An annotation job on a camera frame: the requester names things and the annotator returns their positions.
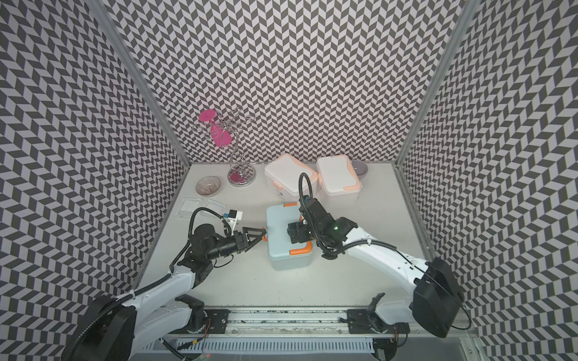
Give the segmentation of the blue first aid kit box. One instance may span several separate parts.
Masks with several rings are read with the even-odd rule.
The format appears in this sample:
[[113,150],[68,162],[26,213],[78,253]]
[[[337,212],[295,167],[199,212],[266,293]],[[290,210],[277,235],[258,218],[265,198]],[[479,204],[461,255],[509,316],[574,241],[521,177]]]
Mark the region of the blue first aid kit box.
[[301,269],[313,261],[313,244],[291,242],[289,224],[299,222],[298,204],[273,205],[266,209],[266,243],[272,267],[278,271]]

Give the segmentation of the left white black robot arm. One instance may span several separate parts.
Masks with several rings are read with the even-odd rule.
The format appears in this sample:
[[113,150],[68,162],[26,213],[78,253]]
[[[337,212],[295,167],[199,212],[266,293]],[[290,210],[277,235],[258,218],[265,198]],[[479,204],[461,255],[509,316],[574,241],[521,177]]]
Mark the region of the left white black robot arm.
[[176,330],[206,335],[211,318],[204,302],[189,292],[206,280],[215,260],[249,251],[265,236],[265,229],[235,229],[241,214],[209,212],[222,222],[225,233],[212,224],[195,226],[191,219],[185,246],[159,280],[121,296],[93,300],[67,342],[63,360],[128,360],[140,350]]

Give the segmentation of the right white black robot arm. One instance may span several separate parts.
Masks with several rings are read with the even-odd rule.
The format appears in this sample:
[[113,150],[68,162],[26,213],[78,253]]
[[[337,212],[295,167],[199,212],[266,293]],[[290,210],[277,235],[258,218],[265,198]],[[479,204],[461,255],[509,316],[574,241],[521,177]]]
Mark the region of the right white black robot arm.
[[312,194],[307,173],[298,178],[301,221],[289,224],[293,243],[314,242],[326,260],[347,255],[387,275],[403,288],[399,297],[380,293],[366,308],[366,322],[383,333],[401,324],[418,323],[438,338],[445,338],[459,312],[465,310],[464,294],[450,265],[439,257],[432,261],[411,256],[380,241],[348,218],[333,218]]

